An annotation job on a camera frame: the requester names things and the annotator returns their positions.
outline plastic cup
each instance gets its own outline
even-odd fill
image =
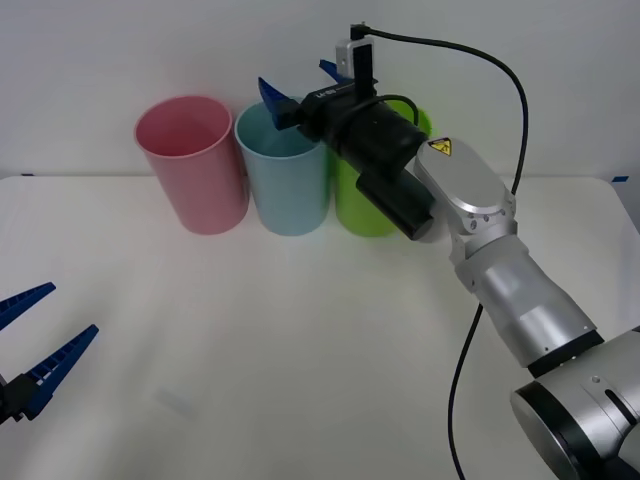
[[[320,226],[329,209],[324,144],[295,128],[276,130],[263,103],[240,114],[235,134],[264,226],[279,235],[303,235]]]
[[[395,100],[388,104],[404,118],[413,121],[411,107]],[[430,135],[431,122],[422,110],[418,126]],[[361,237],[383,237],[395,232],[395,225],[356,188],[360,174],[335,152],[331,151],[331,156],[336,169],[336,215],[340,223]]]
[[[152,107],[135,127],[138,146],[191,232],[225,232],[247,213],[249,194],[232,124],[222,103],[186,96]]]

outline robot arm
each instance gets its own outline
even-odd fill
[[[338,44],[337,67],[322,64],[338,84],[300,105],[261,79],[274,124],[297,125],[340,153],[360,174],[358,190],[412,240],[439,204],[458,278],[536,378],[511,403],[538,453],[561,480],[640,480],[640,327],[604,343],[529,256],[515,198],[487,164],[460,140],[429,141],[383,103],[390,96],[375,97],[372,49],[352,28]],[[413,159],[415,175],[405,168]]]
[[[415,174],[444,207],[458,278],[536,377],[511,404],[538,453],[560,479],[640,478],[640,328],[604,343],[529,256],[515,199],[469,146],[425,143]]]

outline yellow warning sticker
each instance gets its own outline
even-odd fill
[[[444,153],[447,157],[451,156],[451,139],[450,138],[439,138],[438,140],[433,140],[429,142],[429,146],[431,148],[435,148],[440,153]]]

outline pink cup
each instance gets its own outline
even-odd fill
[[[222,103],[186,96],[147,110],[135,127],[136,142],[178,218],[194,233],[226,232],[247,213],[249,195],[232,125]]]

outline table surface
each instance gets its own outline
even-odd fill
[[[521,238],[605,338],[637,326],[640,237],[589,178],[525,179]],[[154,178],[0,182],[0,298],[58,290],[0,335],[13,378],[100,333],[34,422],[0,428],[7,480],[453,480],[451,376],[476,301],[430,242],[363,239],[333,212],[285,238],[252,206],[185,231]],[[552,480],[509,392],[530,381],[485,315],[456,405],[470,480]]]

